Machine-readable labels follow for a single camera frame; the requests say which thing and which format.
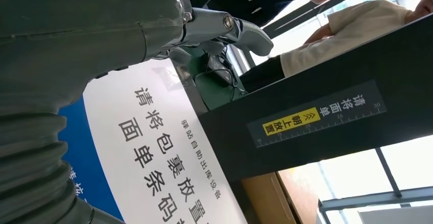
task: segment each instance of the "robotic arm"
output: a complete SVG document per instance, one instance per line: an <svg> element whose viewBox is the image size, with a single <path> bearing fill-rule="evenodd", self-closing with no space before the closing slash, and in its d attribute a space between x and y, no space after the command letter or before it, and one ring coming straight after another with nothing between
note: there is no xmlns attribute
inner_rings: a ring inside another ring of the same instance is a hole
<svg viewBox="0 0 433 224"><path fill-rule="evenodd" d="M189 0L0 0L0 223L122 223L75 196L58 110L94 78L203 43L273 47Z"/></svg>

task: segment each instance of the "label sticker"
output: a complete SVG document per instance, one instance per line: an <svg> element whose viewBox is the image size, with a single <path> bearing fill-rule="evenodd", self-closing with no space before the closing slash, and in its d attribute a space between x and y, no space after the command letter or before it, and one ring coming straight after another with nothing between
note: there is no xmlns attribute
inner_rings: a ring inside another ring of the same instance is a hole
<svg viewBox="0 0 433 224"><path fill-rule="evenodd" d="M386 111L372 80L258 119L247 128L256 147L262 147Z"/></svg>
<svg viewBox="0 0 433 224"><path fill-rule="evenodd" d="M320 120L320 115L317 112L317 109L314 107L268 123L264 123L263 129L266 135L270 136L312 122L316 122L318 120Z"/></svg>

